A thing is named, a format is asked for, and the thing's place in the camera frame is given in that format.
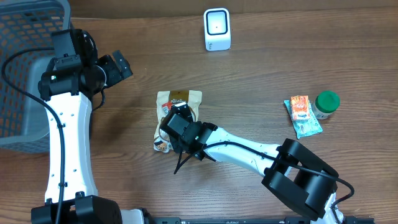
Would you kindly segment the red stick snack packet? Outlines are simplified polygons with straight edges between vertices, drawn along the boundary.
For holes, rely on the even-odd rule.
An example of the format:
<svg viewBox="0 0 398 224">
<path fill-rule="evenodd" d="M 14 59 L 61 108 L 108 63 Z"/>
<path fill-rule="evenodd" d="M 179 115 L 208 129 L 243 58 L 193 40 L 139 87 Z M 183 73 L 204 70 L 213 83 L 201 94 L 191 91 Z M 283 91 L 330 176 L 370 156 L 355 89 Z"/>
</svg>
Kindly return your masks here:
<svg viewBox="0 0 398 224">
<path fill-rule="evenodd" d="M 162 105 L 162 110 L 163 110 L 163 112 L 164 112 L 165 115 L 168 115 L 168 113 L 169 113 L 170 110 L 171 110 L 171 107 L 172 107 L 171 102 L 167 102 L 167 103 L 164 103 L 164 104 Z"/>
</svg>

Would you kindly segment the snack bag with red label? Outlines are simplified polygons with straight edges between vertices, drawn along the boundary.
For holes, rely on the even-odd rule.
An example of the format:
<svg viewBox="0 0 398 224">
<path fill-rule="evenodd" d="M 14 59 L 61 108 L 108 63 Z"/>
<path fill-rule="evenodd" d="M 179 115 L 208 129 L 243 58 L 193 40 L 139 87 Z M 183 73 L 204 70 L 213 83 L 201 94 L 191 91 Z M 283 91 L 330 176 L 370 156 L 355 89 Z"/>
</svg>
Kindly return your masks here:
<svg viewBox="0 0 398 224">
<path fill-rule="evenodd" d="M 157 94 L 157 120 L 158 125 L 154 134 L 153 147 L 155 151 L 168 153 L 173 150 L 170 143 L 169 136 L 160 130 L 160 124 L 166 117 L 162 110 L 162 105 L 171 102 L 172 106 L 177 103 L 187 102 L 194 121 L 198 121 L 199 106 L 202 102 L 203 93 L 197 90 L 172 90 L 172 91 L 159 91 Z"/>
</svg>

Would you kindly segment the teal wet wipes pack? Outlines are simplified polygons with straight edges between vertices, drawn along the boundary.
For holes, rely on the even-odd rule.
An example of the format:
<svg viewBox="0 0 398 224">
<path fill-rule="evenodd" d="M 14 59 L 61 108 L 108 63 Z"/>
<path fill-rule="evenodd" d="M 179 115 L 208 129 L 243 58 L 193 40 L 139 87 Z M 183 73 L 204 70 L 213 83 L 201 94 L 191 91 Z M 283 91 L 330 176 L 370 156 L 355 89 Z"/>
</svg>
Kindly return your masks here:
<svg viewBox="0 0 398 224">
<path fill-rule="evenodd" d="M 308 103 L 308 108 L 310 112 L 310 119 L 292 121 L 293 127 L 297 134 L 297 139 L 323 132 L 323 128 L 316 119 L 310 103 Z"/>
</svg>

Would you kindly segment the small orange box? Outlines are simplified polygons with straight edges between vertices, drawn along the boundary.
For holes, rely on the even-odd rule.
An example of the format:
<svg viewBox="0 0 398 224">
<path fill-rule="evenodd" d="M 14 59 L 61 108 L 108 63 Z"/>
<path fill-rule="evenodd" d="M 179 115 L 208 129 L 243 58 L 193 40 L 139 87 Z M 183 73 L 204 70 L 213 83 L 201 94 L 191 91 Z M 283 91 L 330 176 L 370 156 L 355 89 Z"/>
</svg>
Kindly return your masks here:
<svg viewBox="0 0 398 224">
<path fill-rule="evenodd" d="M 307 95 L 297 95 L 290 98 L 290 107 L 292 120 L 310 119 L 310 103 Z"/>
</svg>

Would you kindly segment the green lid jar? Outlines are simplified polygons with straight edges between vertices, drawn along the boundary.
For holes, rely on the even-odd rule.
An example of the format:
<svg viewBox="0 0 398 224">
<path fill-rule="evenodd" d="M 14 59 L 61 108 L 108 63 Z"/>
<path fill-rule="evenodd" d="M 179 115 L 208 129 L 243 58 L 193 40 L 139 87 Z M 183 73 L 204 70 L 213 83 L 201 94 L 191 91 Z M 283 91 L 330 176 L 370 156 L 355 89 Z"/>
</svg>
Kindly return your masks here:
<svg viewBox="0 0 398 224">
<path fill-rule="evenodd" d="M 327 119 L 340 106 L 340 97 L 333 91 L 321 92 L 312 104 L 316 119 Z"/>
</svg>

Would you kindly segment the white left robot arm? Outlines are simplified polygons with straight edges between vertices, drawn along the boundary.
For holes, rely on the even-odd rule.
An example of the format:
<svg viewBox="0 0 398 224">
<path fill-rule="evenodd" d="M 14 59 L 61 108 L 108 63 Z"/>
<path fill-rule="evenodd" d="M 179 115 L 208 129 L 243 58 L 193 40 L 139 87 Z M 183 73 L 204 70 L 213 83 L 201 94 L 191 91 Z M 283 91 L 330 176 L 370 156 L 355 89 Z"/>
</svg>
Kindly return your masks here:
<svg viewBox="0 0 398 224">
<path fill-rule="evenodd" d="M 91 168 L 91 99 L 130 77 L 128 62 L 120 51 L 98 57 L 81 29 L 54 32 L 51 40 L 55 56 L 38 82 L 49 123 L 49 179 L 32 223 L 150 223 L 144 209 L 122 210 L 99 197 Z"/>
</svg>

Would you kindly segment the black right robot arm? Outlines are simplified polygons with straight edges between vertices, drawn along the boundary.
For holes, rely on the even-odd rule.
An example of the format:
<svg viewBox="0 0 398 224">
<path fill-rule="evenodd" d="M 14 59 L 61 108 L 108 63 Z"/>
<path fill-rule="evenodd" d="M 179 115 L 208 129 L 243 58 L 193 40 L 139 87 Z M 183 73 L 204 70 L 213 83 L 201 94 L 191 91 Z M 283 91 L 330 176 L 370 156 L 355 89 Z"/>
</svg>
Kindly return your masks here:
<svg viewBox="0 0 398 224">
<path fill-rule="evenodd" d="M 179 154 L 229 162 L 260 175 L 265 188 L 312 223 L 344 220 L 337 207 L 337 171 L 298 141 L 278 145 L 237 137 L 215 124 L 194 121 L 186 103 L 171 107 L 160 130 Z"/>
</svg>

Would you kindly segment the white barcode scanner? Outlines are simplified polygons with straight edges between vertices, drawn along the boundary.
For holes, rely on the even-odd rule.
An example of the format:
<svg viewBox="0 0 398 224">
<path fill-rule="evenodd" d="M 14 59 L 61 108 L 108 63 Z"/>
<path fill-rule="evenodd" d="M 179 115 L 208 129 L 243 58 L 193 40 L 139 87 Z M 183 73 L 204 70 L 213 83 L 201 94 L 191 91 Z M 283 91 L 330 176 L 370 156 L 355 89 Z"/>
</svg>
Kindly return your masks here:
<svg viewBox="0 0 398 224">
<path fill-rule="evenodd" d="M 226 8 L 207 9 L 203 14 L 203 24 L 207 51 L 231 48 L 230 16 Z"/>
</svg>

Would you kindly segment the grey plastic shopping basket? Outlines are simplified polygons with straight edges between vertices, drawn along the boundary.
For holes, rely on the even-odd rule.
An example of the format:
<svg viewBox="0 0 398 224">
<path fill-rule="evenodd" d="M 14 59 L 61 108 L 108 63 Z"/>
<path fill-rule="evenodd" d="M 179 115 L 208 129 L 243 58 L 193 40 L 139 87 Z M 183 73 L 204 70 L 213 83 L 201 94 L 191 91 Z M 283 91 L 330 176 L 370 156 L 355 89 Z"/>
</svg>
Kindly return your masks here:
<svg viewBox="0 0 398 224">
<path fill-rule="evenodd" d="M 1 148 L 28 153 L 49 151 L 49 123 L 45 108 L 11 88 L 14 84 L 39 96 L 37 84 L 53 52 L 51 34 L 67 29 L 71 8 L 67 0 L 1 1 L 1 62 L 25 53 L 6 66 L 8 82 L 1 82 Z"/>
</svg>

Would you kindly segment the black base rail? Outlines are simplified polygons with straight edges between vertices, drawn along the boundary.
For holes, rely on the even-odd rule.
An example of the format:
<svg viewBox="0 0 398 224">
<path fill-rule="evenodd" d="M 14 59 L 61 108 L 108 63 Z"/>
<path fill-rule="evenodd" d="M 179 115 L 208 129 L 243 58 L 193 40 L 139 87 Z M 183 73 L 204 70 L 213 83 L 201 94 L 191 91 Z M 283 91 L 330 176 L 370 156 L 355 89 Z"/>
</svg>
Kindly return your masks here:
<svg viewBox="0 0 398 224">
<path fill-rule="evenodd" d="M 181 219 L 179 217 L 154 218 L 156 224 L 311 224 L 303 217 L 285 217 L 284 219 Z"/>
</svg>

